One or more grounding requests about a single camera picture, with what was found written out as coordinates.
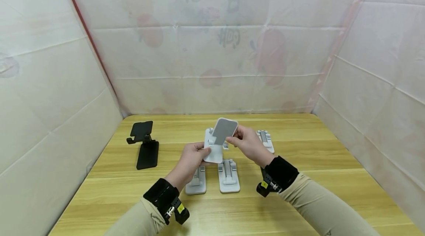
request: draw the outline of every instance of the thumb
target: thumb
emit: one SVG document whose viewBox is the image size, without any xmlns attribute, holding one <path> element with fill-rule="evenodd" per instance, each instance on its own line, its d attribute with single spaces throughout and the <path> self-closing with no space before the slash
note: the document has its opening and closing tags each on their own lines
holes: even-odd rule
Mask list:
<svg viewBox="0 0 425 236">
<path fill-rule="evenodd" d="M 201 154 L 202 158 L 205 158 L 211 153 L 211 148 L 206 147 L 205 149 L 198 149 L 198 152 Z"/>
<path fill-rule="evenodd" d="M 235 138 L 234 136 L 228 136 L 226 141 L 235 147 L 240 147 L 242 144 L 242 141 L 239 138 Z"/>
</svg>

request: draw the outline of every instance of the yellow sticker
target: yellow sticker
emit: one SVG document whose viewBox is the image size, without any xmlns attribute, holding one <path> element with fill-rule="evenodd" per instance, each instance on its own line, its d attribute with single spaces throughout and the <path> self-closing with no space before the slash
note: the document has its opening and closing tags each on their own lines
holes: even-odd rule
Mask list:
<svg viewBox="0 0 425 236">
<path fill-rule="evenodd" d="M 266 188 L 267 189 L 267 187 L 269 186 L 265 181 L 262 181 L 261 182 L 261 186 L 263 186 L 264 188 Z"/>
<path fill-rule="evenodd" d="M 184 210 L 184 206 L 183 204 L 180 204 L 179 207 L 177 208 L 177 211 L 181 214 L 183 210 Z"/>
</svg>

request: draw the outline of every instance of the right hand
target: right hand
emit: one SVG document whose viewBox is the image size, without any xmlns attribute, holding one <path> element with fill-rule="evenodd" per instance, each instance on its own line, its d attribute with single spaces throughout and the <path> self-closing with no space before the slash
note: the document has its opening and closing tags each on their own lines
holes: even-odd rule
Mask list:
<svg viewBox="0 0 425 236">
<path fill-rule="evenodd" d="M 266 149 L 257 132 L 252 128 L 238 125 L 235 134 L 227 137 L 226 141 L 238 147 L 247 158 L 261 168 L 265 168 L 275 158 L 275 155 Z"/>
</svg>

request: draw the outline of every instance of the white phone stand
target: white phone stand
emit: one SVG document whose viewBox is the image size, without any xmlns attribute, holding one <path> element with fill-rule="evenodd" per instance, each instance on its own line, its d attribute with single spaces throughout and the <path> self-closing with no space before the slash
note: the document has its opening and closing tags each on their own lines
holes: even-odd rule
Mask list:
<svg viewBox="0 0 425 236">
<path fill-rule="evenodd" d="M 207 183 L 205 182 L 205 166 L 199 167 L 193 179 L 185 187 L 186 194 L 205 194 L 207 191 Z"/>
<path fill-rule="evenodd" d="M 272 154 L 274 154 L 274 147 L 272 144 L 272 138 L 270 133 L 266 130 L 257 130 L 257 135 L 260 140 L 263 142 L 263 145 L 268 149 Z"/>
<path fill-rule="evenodd" d="M 226 137 L 233 136 L 238 122 L 219 118 L 214 128 L 205 130 L 204 147 L 210 147 L 211 153 L 204 158 L 206 162 L 221 163 L 223 161 L 223 149 L 229 149 Z"/>
<path fill-rule="evenodd" d="M 218 182 L 220 183 L 220 192 L 239 192 L 238 172 L 236 171 L 236 163 L 230 160 L 223 160 L 218 164 Z"/>
</svg>

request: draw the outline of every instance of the left hand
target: left hand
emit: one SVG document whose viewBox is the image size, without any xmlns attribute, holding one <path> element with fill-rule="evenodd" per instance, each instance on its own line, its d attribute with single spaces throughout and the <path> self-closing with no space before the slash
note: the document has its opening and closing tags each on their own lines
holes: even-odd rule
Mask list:
<svg viewBox="0 0 425 236">
<path fill-rule="evenodd" d="M 185 145 L 179 162 L 164 179 L 181 192 L 192 180 L 196 169 L 207 164 L 203 159 L 209 153 L 211 149 L 210 147 L 204 149 L 204 142 Z"/>
</svg>

